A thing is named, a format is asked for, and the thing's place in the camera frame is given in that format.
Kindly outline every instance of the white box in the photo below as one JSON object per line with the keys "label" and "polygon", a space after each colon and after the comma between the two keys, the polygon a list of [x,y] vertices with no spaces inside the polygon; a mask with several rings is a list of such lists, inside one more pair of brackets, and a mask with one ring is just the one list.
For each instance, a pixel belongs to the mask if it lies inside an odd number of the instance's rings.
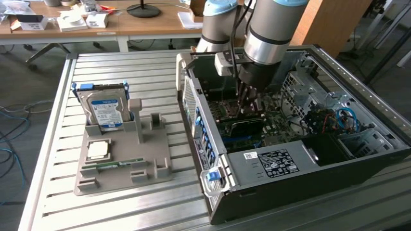
{"label": "white box", "polygon": [[46,17],[42,17],[40,22],[20,22],[20,26],[22,30],[44,30],[46,27]]}
{"label": "white box", "polygon": [[90,14],[85,19],[85,23],[89,28],[105,28],[106,22],[108,14],[105,13]]}
{"label": "white box", "polygon": [[85,21],[80,16],[78,17],[60,16],[57,17],[57,23],[61,32],[88,29]]}

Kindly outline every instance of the slotted metal work surface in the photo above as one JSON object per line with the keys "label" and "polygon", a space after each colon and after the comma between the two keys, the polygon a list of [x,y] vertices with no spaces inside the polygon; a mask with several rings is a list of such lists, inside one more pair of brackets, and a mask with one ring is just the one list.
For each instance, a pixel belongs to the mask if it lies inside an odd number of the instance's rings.
{"label": "slotted metal work surface", "polygon": [[[377,230],[411,219],[407,158],[361,185],[210,226],[176,101],[174,56],[180,52],[188,51],[80,54],[66,60],[18,230],[344,231]],[[122,80],[130,85],[130,97],[142,99],[141,116],[157,111],[166,119],[173,180],[74,196],[85,116],[69,86]]]}

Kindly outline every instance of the lamp base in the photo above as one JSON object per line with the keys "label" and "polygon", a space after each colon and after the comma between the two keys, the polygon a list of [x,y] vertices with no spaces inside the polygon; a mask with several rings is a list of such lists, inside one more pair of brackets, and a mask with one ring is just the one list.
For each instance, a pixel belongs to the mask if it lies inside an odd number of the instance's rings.
{"label": "lamp base", "polygon": [[126,12],[130,16],[137,18],[152,18],[160,15],[161,11],[158,8],[150,5],[144,5],[144,9],[141,5],[130,5],[126,7]]}

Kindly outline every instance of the hard drive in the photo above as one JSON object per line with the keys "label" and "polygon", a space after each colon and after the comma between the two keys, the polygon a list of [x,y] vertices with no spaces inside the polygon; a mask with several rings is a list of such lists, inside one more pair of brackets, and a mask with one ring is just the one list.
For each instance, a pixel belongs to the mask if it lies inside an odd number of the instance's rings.
{"label": "hard drive", "polygon": [[81,104],[88,125],[98,125],[101,131],[113,131],[122,128],[122,122],[132,120],[128,110],[128,84],[93,85],[85,83],[72,92]]}

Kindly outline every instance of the robotic arm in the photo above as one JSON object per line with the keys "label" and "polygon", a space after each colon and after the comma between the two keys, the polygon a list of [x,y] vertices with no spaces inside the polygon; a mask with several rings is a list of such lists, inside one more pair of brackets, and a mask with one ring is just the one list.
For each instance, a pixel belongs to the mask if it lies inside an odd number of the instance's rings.
{"label": "robotic arm", "polygon": [[224,25],[224,18],[235,17],[248,9],[244,54],[236,55],[232,62],[228,55],[231,51],[224,51],[216,54],[214,59],[218,74],[225,75],[229,70],[237,79],[237,115],[247,106],[256,111],[261,110],[260,95],[280,66],[307,2],[308,0],[248,0],[240,13],[236,10],[236,0],[208,0],[205,3],[202,37],[197,47],[200,52],[222,51],[228,47],[231,29]]}

